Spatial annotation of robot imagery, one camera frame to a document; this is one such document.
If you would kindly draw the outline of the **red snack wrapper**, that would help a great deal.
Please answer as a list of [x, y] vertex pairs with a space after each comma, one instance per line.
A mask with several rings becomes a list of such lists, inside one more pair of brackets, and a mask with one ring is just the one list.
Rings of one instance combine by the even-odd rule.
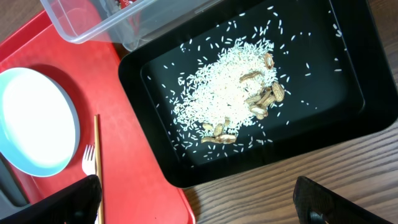
[[135, 0], [115, 0], [115, 3], [120, 9], [130, 6]]

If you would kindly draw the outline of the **light blue plate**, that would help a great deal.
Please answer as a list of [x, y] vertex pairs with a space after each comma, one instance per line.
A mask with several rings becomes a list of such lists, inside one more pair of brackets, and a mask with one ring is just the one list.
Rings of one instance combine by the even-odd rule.
[[66, 91], [30, 68], [1, 72], [1, 154], [35, 177], [58, 174], [80, 143], [78, 113]]

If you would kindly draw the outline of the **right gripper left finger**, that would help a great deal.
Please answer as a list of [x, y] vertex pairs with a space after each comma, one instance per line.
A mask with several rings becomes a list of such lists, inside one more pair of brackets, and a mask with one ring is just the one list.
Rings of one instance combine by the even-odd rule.
[[47, 198], [1, 219], [1, 224], [94, 223], [101, 197], [102, 187], [99, 177], [89, 175]]

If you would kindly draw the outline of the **rice and peanut shells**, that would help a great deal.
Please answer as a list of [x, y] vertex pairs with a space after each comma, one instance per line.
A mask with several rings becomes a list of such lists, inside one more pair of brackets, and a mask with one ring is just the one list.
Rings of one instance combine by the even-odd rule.
[[141, 68], [190, 169], [341, 119], [349, 67], [330, 1], [264, 1]]

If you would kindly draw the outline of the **wooden chopstick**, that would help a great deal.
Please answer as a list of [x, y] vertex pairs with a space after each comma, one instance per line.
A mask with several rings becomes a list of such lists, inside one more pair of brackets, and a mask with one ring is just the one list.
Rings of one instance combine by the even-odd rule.
[[[95, 134], [95, 159], [96, 159], [96, 175], [99, 178], [101, 189], [103, 190], [102, 181], [102, 165], [101, 165], [101, 149], [100, 149], [100, 132], [98, 124], [98, 115], [94, 115], [94, 134]], [[103, 193], [101, 193], [101, 202], [98, 209], [98, 223], [104, 224], [104, 207], [103, 207]]]

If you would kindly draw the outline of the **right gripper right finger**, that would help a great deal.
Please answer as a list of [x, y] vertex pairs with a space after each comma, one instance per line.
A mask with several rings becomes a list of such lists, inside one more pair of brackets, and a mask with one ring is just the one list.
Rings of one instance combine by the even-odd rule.
[[301, 224], [391, 224], [304, 176], [297, 178], [293, 202]]

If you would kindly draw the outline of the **white plastic fork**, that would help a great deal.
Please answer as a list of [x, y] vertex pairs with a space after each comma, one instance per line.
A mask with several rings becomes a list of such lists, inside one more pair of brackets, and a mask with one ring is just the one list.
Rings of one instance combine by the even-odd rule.
[[86, 175], [96, 175], [95, 147], [93, 145], [86, 145], [81, 166]]

